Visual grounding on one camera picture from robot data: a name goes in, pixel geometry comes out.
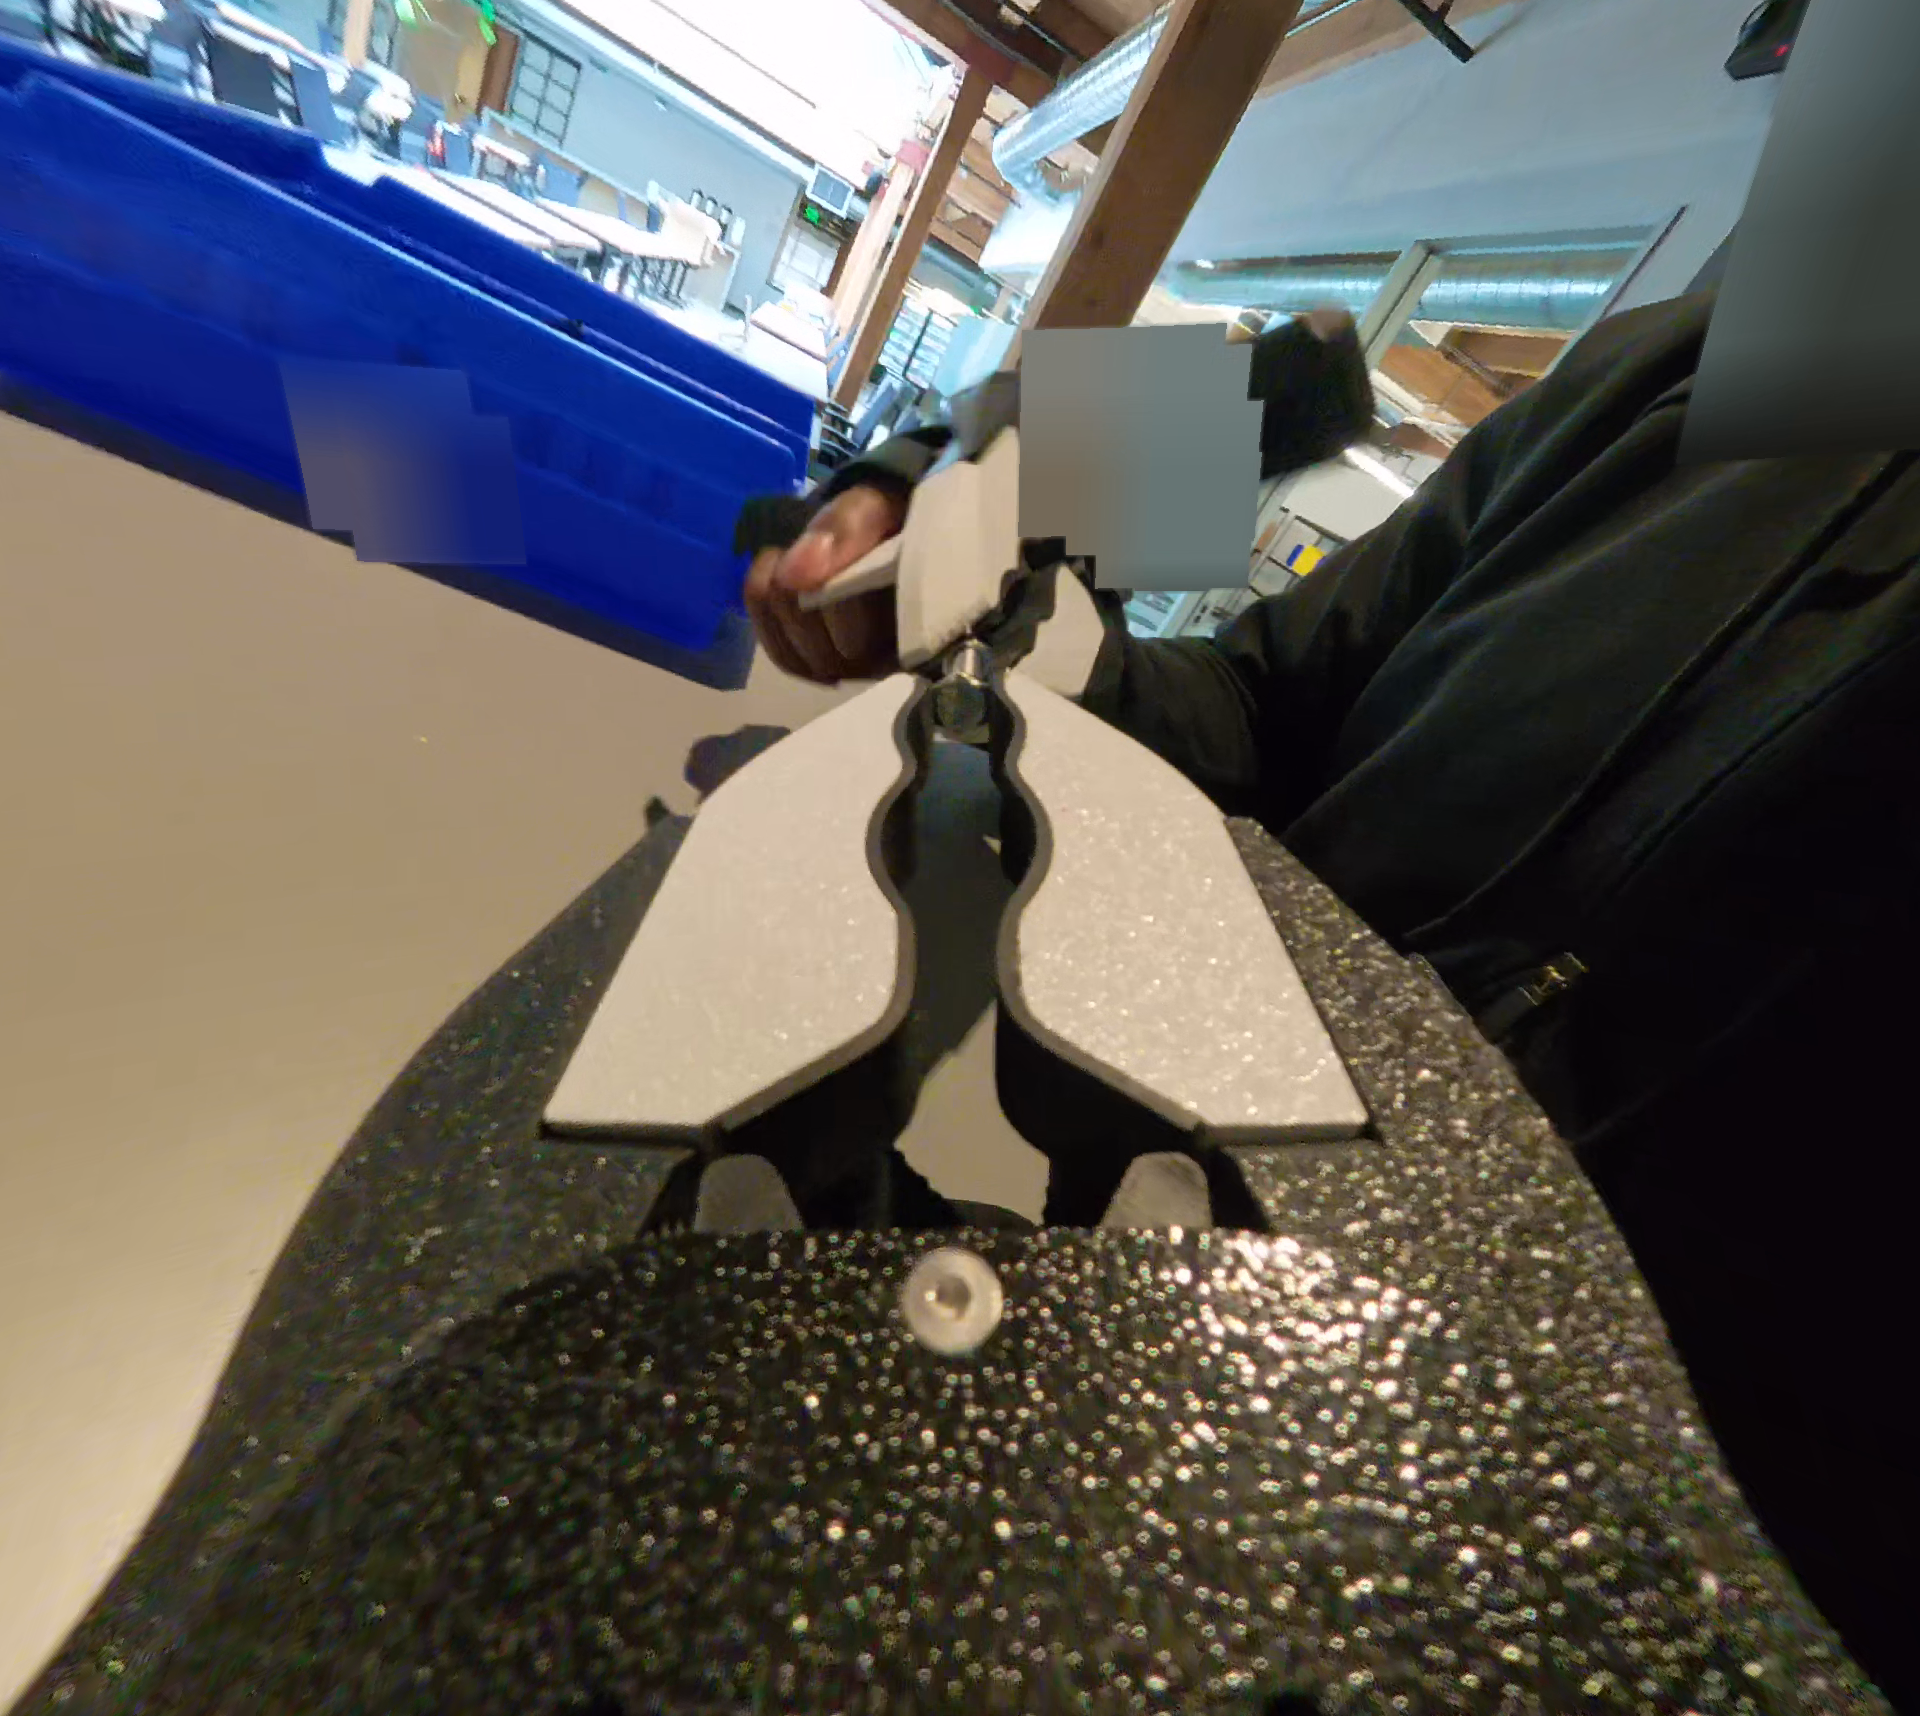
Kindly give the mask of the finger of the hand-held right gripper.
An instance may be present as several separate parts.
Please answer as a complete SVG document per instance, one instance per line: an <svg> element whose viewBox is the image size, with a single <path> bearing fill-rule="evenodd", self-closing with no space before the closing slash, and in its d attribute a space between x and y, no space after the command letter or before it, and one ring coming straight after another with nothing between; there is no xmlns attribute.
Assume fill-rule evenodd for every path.
<svg viewBox="0 0 1920 1716"><path fill-rule="evenodd" d="M885 591L895 622L893 671L942 667L947 647L981 640L996 665L1030 658L1035 613L1019 532L1019 440L957 440L908 491L898 534L801 602L821 608Z"/></svg>
<svg viewBox="0 0 1920 1716"><path fill-rule="evenodd" d="M1052 696L1084 699L1108 647L1108 615L1076 563L1046 563L1027 575L1033 613L1027 680Z"/></svg>

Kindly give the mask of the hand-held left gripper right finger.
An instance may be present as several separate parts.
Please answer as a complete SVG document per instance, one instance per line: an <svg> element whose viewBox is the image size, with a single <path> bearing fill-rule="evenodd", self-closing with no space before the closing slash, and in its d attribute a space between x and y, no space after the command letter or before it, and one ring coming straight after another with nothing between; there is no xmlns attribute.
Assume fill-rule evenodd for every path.
<svg viewBox="0 0 1920 1716"><path fill-rule="evenodd" d="M1003 790L1030 830L996 943L1008 1018L1214 1144L1364 1134L1367 1105L1215 804L1032 678L1001 694Z"/></svg>

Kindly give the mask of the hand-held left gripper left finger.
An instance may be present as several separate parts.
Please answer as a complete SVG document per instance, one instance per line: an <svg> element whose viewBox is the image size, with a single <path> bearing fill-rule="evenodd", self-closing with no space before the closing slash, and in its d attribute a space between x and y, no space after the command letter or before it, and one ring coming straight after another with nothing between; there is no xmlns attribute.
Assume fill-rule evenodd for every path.
<svg viewBox="0 0 1920 1716"><path fill-rule="evenodd" d="M795 728L686 751L693 809L540 1126L756 1157L801 1210L874 1191L909 1104L890 1068L914 919L890 861L925 740L923 681L855 685Z"/></svg>

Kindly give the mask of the blue storage bin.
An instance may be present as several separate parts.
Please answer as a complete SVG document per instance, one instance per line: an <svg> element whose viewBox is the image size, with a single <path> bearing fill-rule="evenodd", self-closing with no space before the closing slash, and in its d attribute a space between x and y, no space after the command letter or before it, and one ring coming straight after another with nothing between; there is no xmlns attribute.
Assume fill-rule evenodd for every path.
<svg viewBox="0 0 1920 1716"><path fill-rule="evenodd" d="M548 327L584 337L611 360L657 373L687 395L731 408L747 426L775 438L789 452L794 474L803 474L813 406L801 390L681 321L512 240L506 217L488 205L475 214L449 205L454 189L447 181L430 174L405 177L398 166L382 162L362 172L350 158L330 156L307 131L3 38L3 88L24 90L33 77L60 82L149 136L247 175L403 255L436 264L458 281Z"/></svg>

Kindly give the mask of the person's right forearm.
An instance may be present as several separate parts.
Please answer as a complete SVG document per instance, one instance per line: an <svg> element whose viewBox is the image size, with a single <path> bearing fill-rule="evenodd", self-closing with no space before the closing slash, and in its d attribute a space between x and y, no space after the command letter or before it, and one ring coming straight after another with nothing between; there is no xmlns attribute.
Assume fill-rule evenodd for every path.
<svg viewBox="0 0 1920 1716"><path fill-rule="evenodd" d="M1599 323L1375 528L1211 637L1102 653L1088 709L1273 834L1392 874L1508 860L1704 645L1656 594L1717 294Z"/></svg>

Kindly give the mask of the person's right hand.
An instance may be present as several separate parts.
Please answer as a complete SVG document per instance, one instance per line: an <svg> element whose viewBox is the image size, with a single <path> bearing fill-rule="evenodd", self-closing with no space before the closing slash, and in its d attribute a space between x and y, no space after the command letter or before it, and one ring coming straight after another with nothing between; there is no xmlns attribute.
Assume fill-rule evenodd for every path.
<svg viewBox="0 0 1920 1716"><path fill-rule="evenodd" d="M906 489L858 480L821 501L754 497L733 522L747 560L742 603L756 643L789 676L817 685L881 678L898 667L893 597L850 595L821 608L803 600L899 532Z"/></svg>

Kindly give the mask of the wooden support beam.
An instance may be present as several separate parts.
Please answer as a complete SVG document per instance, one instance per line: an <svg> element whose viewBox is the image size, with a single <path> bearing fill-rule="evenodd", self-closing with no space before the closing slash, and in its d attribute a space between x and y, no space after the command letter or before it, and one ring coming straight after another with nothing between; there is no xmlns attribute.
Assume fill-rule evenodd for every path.
<svg viewBox="0 0 1920 1716"><path fill-rule="evenodd" d="M1021 318L1125 327L1304 0L1174 0Z"/></svg>
<svg viewBox="0 0 1920 1716"><path fill-rule="evenodd" d="M851 258L831 291L844 347L828 402L839 411L851 411L869 382L908 278L994 90L994 72L978 54L966 55L929 139L899 146L877 202L859 223Z"/></svg>

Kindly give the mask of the person in black jacket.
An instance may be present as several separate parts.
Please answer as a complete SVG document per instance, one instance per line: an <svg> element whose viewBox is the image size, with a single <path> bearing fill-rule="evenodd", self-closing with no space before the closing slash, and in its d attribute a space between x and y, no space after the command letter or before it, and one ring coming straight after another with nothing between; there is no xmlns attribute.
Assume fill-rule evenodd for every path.
<svg viewBox="0 0 1920 1716"><path fill-rule="evenodd" d="M1283 836L1493 1025L1756 1514L1915 1712L1915 457L1673 474L1654 591L1710 633L1514 853Z"/></svg>

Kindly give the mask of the black wall device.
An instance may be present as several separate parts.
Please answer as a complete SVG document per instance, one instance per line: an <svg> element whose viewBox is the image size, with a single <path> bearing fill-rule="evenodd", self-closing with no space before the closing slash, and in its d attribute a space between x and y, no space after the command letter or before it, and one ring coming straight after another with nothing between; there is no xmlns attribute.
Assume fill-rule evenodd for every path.
<svg viewBox="0 0 1920 1716"><path fill-rule="evenodd" d="M1740 24L1721 68L1733 82L1785 72L1811 0L1764 0Z"/></svg>

